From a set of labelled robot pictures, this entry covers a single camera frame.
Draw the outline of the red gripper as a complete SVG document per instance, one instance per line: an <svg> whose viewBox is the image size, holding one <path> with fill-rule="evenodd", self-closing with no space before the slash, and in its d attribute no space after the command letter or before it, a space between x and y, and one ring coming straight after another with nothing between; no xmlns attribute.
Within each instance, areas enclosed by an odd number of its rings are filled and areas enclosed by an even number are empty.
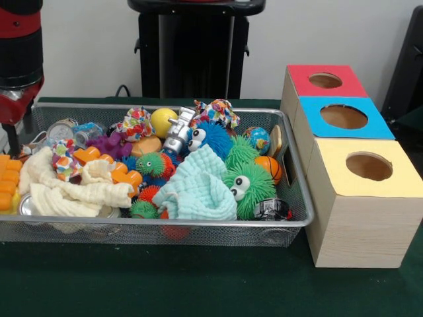
<svg viewBox="0 0 423 317"><path fill-rule="evenodd" d="M27 108L37 97L44 78L37 83L24 88L1 88L1 123L5 130L10 146L9 154L16 158L19 155L19 138L16 123L22 120Z"/></svg>

